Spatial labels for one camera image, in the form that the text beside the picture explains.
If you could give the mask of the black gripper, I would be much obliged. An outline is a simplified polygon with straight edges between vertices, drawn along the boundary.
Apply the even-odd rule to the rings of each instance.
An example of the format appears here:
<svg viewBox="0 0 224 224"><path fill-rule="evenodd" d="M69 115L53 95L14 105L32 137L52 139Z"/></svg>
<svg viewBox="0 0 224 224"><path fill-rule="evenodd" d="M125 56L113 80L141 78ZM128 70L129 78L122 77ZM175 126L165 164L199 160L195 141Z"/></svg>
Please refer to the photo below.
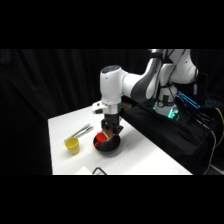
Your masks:
<svg viewBox="0 0 224 224"><path fill-rule="evenodd" d="M115 135L119 135L123 130L123 126L120 125L120 116L118 114L105 114L104 119L101 121L102 131L108 131L111 129L115 131Z"/></svg>

